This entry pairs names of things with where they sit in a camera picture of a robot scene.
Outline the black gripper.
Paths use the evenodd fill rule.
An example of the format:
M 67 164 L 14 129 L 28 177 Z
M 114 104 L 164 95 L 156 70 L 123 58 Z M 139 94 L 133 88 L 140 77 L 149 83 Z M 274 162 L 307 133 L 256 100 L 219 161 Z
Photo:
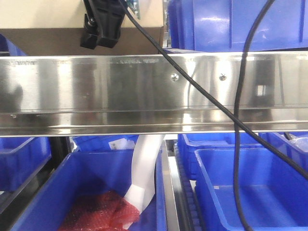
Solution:
M 85 0 L 83 3 L 86 13 L 80 46 L 113 48 L 120 38 L 126 4 L 122 5 L 119 0 Z

